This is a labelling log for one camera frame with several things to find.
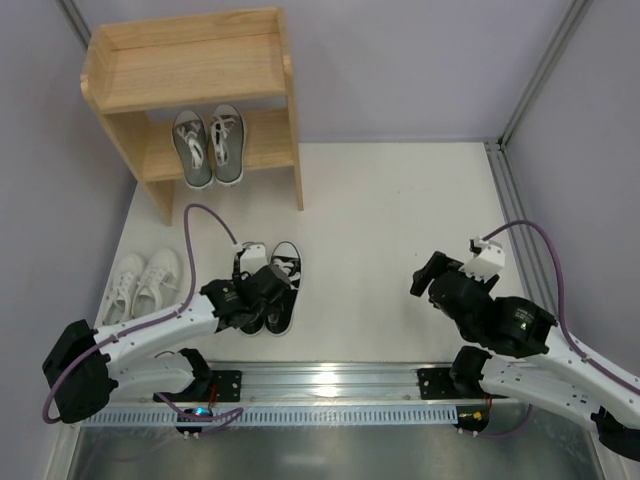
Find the white floor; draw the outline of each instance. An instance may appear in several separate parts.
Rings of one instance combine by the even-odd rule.
[[[172,227],[137,189],[115,258],[149,257],[162,247],[184,259],[179,299],[189,285],[182,211],[201,202],[240,241],[273,247],[294,241],[304,279],[294,324],[284,337],[227,330],[188,342],[209,360],[451,361],[463,345],[453,321],[426,298],[409,295],[412,273],[434,250],[469,258],[468,241],[503,222],[482,144],[303,144],[304,212],[296,209],[290,169],[246,174],[234,188],[199,194],[177,185]],[[231,274],[228,237],[204,212],[192,212],[199,286]],[[522,295],[508,236],[508,266],[498,295]]]

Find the wooden shelf board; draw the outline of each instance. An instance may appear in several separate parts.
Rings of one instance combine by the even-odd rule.
[[[293,166],[291,129],[286,108],[243,112],[247,125],[245,168],[278,168]],[[183,178],[182,165],[173,147],[173,120],[152,124],[142,177],[145,182]]]
[[[286,94],[277,33],[114,50],[103,113]]]

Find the black mounting bracket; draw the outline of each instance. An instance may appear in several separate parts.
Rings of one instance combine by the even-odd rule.
[[[211,400],[214,386],[216,402],[237,403],[240,401],[242,393],[242,372],[240,370],[211,370],[205,388],[198,388],[197,391],[187,389],[182,393],[166,393],[165,395],[172,402],[208,403]],[[157,395],[153,396],[153,401],[162,402]]]
[[[462,396],[451,379],[451,367],[420,368],[417,370],[418,387],[422,400],[482,399],[484,394]]]

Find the metal surface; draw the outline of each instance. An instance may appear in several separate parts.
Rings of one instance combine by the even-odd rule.
[[[232,407],[213,409],[214,415]],[[168,407],[106,408],[83,428],[172,427],[178,414]],[[333,406],[244,406],[235,427],[344,427],[365,425],[453,425],[458,415],[455,405],[333,405]],[[190,427],[215,427],[218,423],[189,422]]]
[[[509,165],[506,152],[498,144],[485,144],[487,158],[500,199],[500,206],[506,222],[527,219],[516,178]],[[511,228],[509,236],[513,245],[515,261],[527,297],[546,310],[557,314],[555,296],[549,278],[545,275],[544,263],[530,228]]]
[[[416,371],[450,364],[419,363],[210,363],[212,369],[241,370],[241,401],[315,404],[419,400]]]
[[[513,137],[513,133],[518,128],[518,125],[520,125],[520,122],[544,87],[544,84],[558,63],[558,60],[562,57],[569,40],[571,40],[571,37],[580,25],[580,22],[582,22],[582,19],[592,3],[593,0],[574,0],[567,10],[558,30],[551,40],[551,43],[542,56],[542,60],[536,68],[533,77],[529,80],[524,93],[520,97],[520,100],[516,105],[516,109],[507,122],[504,134],[500,139],[500,145],[505,146],[509,144],[509,141]]]
[[[80,13],[80,10],[78,10],[76,2],[74,0],[56,0],[56,3],[69,22],[69,26],[71,27],[71,30],[73,30],[78,41],[82,44],[85,50],[89,48],[91,30]]]
[[[57,437],[47,461],[46,475],[43,480],[60,480],[67,478],[71,469],[80,431],[78,425],[58,424]]]
[[[520,420],[494,405],[490,427]],[[135,461],[115,461],[113,457]],[[483,440],[451,426],[240,428],[182,440],[173,428],[82,429],[70,480],[602,479],[579,427],[545,412],[518,435]]]

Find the white sneaker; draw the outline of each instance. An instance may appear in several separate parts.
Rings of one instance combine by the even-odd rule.
[[[157,251],[142,272],[133,296],[131,316],[140,318],[173,304],[180,291],[180,259],[170,248]]]
[[[131,320],[131,299],[146,263],[137,253],[130,253],[120,261],[113,272],[111,290],[105,298],[103,325]]]

